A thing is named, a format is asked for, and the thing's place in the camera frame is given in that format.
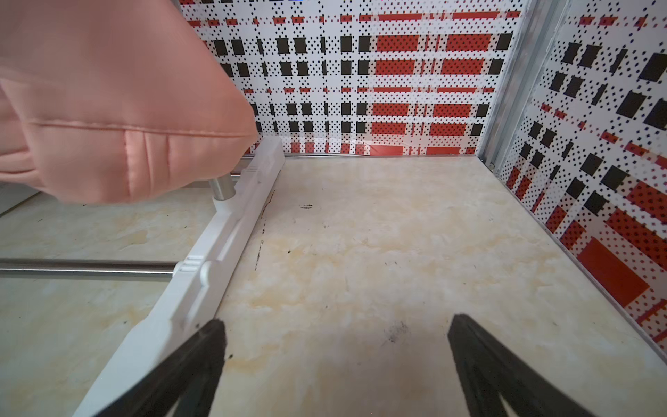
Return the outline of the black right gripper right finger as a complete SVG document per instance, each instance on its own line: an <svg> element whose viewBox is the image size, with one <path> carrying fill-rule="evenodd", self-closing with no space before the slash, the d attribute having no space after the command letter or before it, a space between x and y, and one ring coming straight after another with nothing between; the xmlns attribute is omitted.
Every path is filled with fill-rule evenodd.
<svg viewBox="0 0 667 417"><path fill-rule="evenodd" d="M447 338L469 415L591 416L467 314L453 316Z"/></svg>

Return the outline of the pink fabric bag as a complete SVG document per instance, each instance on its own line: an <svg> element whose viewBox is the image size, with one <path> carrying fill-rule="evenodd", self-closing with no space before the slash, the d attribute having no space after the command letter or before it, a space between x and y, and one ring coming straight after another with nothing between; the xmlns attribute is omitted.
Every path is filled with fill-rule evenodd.
<svg viewBox="0 0 667 417"><path fill-rule="evenodd" d="M250 104L170 1L1 4L1 179L135 203L221 177Z"/></svg>

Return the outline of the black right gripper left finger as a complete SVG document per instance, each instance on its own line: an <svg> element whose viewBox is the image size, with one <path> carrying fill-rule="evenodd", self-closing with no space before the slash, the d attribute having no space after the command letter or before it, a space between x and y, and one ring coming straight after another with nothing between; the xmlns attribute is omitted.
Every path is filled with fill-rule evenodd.
<svg viewBox="0 0 667 417"><path fill-rule="evenodd" d="M208 416L227 347L223 321L213 319L99 416Z"/></svg>

